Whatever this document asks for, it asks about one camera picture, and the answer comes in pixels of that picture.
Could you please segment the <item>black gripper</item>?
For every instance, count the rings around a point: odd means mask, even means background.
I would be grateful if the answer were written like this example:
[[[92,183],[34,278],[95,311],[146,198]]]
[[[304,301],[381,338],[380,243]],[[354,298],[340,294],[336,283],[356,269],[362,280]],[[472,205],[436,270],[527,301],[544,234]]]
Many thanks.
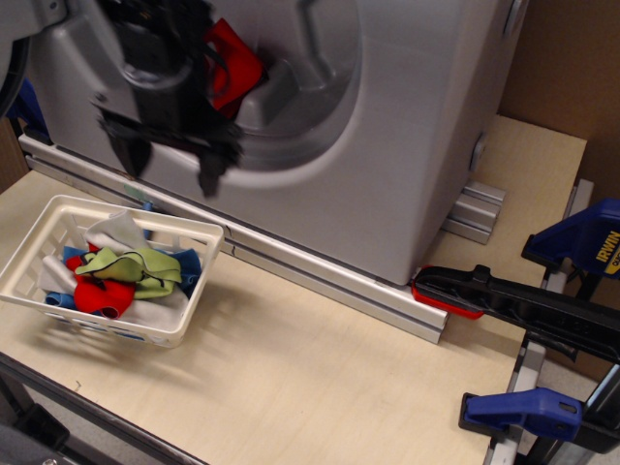
[[[140,177],[152,146],[161,144],[196,155],[202,194],[216,196],[220,177],[239,163],[242,131],[209,102],[206,74],[136,72],[124,77],[136,115],[127,115],[101,98],[92,101],[124,171]]]

